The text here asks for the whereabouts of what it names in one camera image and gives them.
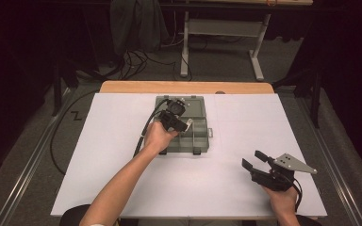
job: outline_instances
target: dark background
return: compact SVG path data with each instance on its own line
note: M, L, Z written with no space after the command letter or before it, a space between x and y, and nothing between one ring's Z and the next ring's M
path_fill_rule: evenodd
M312 67L320 54L322 86L362 157L362 1L347 3L315 1L316 8L346 4L343 14L274 14L266 39L305 37L288 76ZM172 12L163 13L173 21ZM43 104L58 62L69 58L97 69L116 61L108 17L107 6L0 1L0 166L27 119ZM177 23L182 26L181 16ZM167 26L172 34L173 23Z

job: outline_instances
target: hanging clothes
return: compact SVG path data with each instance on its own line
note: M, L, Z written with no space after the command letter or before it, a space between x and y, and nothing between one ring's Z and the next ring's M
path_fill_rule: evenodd
M112 0L110 27L119 56L126 50L157 51L169 37L157 0Z

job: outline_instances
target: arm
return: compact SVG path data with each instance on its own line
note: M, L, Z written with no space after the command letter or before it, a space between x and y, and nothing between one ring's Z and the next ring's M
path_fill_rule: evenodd
M299 226L295 215L295 203L298 193L291 187L287 191L273 191L262 186L270 196L272 210L281 226Z
M80 225L113 225L146 167L159 152L167 148L177 134L176 131L167 132L159 121L151 123L145 136L144 147L105 185L90 205Z

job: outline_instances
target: gray carpet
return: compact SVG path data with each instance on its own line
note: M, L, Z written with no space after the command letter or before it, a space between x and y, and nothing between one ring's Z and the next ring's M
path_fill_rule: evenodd
M246 55L246 46L251 40L235 43L209 43L204 51L190 50L189 65L193 81L255 81L252 66ZM192 42L191 46L202 48L201 40ZM300 43L293 41L283 43L280 40L265 41L259 60L267 82L276 81L284 77L288 71ZM173 80L179 79L180 47L165 48L159 53L149 55L160 62L176 62L175 73L173 66L160 65L148 62L146 69L132 80ZM80 86L72 90L70 103L95 89L100 84L80 78ZM318 134L330 150L336 167L346 182L354 200L362 214L362 161L346 136L335 112L330 105L326 94L321 95L320 130L313 129L307 119L304 103L306 99L296 99L291 93L291 88L277 90L284 109L286 110L292 130L304 154L308 165L318 169L320 173L313 178L321 194L328 217L319 221L323 225L360 225L354 216L347 211L347 205L340 197L340 190L333 179L333 168L327 165L324 156L323 144L319 142ZM77 101L64 118L55 133L53 140L53 154L61 169L66 170L72 157L75 144L87 117L92 94ZM50 90L46 95L46 103L35 116L29 120L22 135L8 154L3 167L0 169L0 210L5 204L10 191L22 173L28 158L34 151L41 135L49 122L53 119L53 93ZM32 180L27 184L27 189L20 199L17 208L9 218L8 225L58 225L59 218L50 217L63 176L55 168L49 153L49 143L44 145L44 155L38 165ZM273 221L260 222L259 225L275 225Z

